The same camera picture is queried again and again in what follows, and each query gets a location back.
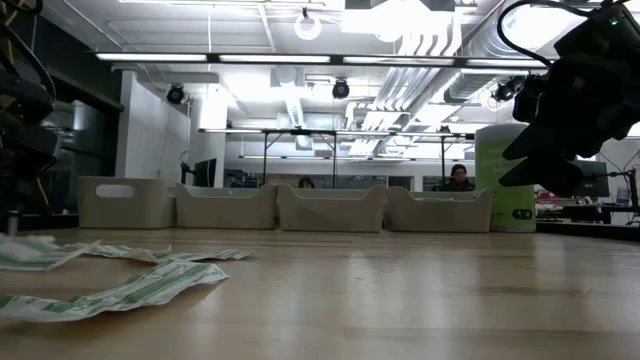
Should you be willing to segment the green wipes canister white lid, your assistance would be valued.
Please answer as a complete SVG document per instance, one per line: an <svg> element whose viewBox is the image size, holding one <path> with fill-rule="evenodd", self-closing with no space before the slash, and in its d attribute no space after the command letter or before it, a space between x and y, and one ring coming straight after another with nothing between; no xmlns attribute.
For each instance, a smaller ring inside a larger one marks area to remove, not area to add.
<svg viewBox="0 0 640 360"><path fill-rule="evenodd" d="M519 160L506 160L502 153L526 125L490 125L475 133L475 186L492 194L490 230L492 232L532 233L536 228L533 185L504 187L499 180Z"/></svg>

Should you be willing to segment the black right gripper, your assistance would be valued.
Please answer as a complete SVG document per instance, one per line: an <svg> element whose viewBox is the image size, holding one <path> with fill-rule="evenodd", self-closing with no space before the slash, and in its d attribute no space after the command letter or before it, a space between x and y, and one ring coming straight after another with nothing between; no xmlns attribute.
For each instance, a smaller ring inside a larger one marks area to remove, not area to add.
<svg viewBox="0 0 640 360"><path fill-rule="evenodd" d="M526 78L515 96L513 117L527 126L502 155L527 158L499 184L540 185L555 195L571 196L583 172L566 159L591 157L604 142L625 138L640 122L640 57L563 56L547 73Z"/></svg>

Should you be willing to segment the white plastic bin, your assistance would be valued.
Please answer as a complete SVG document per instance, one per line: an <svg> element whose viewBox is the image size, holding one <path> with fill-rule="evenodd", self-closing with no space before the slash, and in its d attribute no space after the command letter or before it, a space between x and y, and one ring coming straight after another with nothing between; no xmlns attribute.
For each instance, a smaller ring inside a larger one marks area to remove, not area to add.
<svg viewBox="0 0 640 360"><path fill-rule="evenodd" d="M484 233L490 229L493 194L466 192L409 192L387 189L384 226L400 232Z"/></svg>
<svg viewBox="0 0 640 360"><path fill-rule="evenodd" d="M177 225L182 228L273 229L276 227L275 185L261 188L208 188L177 183Z"/></svg>
<svg viewBox="0 0 640 360"><path fill-rule="evenodd" d="M384 185L367 190L277 186L280 227L285 231L379 232L386 201Z"/></svg>
<svg viewBox="0 0 640 360"><path fill-rule="evenodd" d="M164 229L176 225L176 201L158 179L83 176L78 180L81 228Z"/></svg>

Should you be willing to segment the black background table frame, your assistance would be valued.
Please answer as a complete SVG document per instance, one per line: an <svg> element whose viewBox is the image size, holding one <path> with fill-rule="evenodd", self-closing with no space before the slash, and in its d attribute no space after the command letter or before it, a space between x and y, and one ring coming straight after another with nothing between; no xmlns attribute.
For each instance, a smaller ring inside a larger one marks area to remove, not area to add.
<svg viewBox="0 0 640 360"><path fill-rule="evenodd" d="M360 136L360 137L394 137L394 136L406 136L406 137L418 137L418 138L435 138L436 143L440 145L441 150L441 177L445 179L445 140L451 138L454 140L472 141L475 139L473 133L446 133L446 132L397 132L397 131L345 131L345 130L322 130L322 129L303 129L303 128L289 128L289 129L277 129L277 128L263 128L263 129L250 129L250 128L225 128L225 129L207 129L200 128L201 133L220 133L220 134L260 134L263 137L263 154L260 157L262 160L262 185L267 183L267 162L269 159L268 149L276 143L283 135L290 136L319 136L332 150L331 156L314 157L313 160L330 160L332 162L332 187L337 186L337 140L339 136Z"/></svg>

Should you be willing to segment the black computer monitor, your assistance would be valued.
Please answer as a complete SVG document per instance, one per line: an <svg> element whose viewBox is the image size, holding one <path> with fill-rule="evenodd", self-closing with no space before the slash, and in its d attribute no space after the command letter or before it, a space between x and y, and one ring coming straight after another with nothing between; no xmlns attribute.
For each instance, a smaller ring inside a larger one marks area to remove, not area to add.
<svg viewBox="0 0 640 360"><path fill-rule="evenodd" d="M574 196L609 197L608 171L604 162L575 160L582 178L573 190Z"/></svg>
<svg viewBox="0 0 640 360"><path fill-rule="evenodd" d="M192 186L213 187L215 182L216 163L217 160L215 158L197 162L193 167L190 167L186 162L182 162L180 165L180 183L186 185L187 177L191 175Z"/></svg>

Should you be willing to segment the long ceiling light bar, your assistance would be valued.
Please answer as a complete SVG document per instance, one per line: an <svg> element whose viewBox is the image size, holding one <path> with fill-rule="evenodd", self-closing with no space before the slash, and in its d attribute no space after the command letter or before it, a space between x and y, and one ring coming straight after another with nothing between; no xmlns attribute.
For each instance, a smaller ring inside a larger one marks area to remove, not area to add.
<svg viewBox="0 0 640 360"><path fill-rule="evenodd" d="M545 66L526 58L474 58L447 56L386 56L386 55L295 55L253 53L145 53L97 52L102 61L113 63L167 64L233 64L233 65L330 65L373 67L428 67L539 70Z"/></svg>

